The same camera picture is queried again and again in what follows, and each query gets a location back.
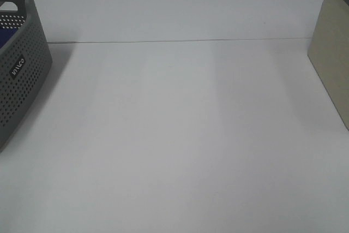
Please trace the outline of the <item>blue microfibre towel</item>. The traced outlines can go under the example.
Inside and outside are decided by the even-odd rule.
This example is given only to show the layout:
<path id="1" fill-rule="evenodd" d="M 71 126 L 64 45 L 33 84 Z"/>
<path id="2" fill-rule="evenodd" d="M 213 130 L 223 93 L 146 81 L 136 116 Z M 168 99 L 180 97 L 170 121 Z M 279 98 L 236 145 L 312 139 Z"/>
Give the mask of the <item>blue microfibre towel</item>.
<path id="1" fill-rule="evenodd" d="M 0 48 L 2 48 L 10 38 L 17 32 L 17 28 L 1 28 L 0 29 Z"/>

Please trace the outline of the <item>grey perforated plastic basket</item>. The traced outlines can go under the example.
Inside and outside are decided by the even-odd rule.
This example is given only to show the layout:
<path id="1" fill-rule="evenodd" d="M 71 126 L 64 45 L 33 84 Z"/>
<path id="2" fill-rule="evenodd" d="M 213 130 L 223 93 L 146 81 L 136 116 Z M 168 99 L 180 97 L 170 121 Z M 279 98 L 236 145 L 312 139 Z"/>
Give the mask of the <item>grey perforated plastic basket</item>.
<path id="1" fill-rule="evenodd" d="M 17 32 L 1 48 L 1 146 L 4 147 L 36 99 L 52 66 L 52 56 L 34 0 L 11 2 L 1 11 L 1 28 Z"/>

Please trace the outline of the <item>beige fabric storage box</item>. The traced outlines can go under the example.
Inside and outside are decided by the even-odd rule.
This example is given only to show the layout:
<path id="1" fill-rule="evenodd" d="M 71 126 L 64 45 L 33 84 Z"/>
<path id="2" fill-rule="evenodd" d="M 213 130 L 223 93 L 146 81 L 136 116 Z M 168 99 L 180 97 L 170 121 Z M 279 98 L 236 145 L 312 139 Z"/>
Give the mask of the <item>beige fabric storage box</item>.
<path id="1" fill-rule="evenodd" d="M 323 0 L 308 58 L 348 128 L 348 0 Z"/>

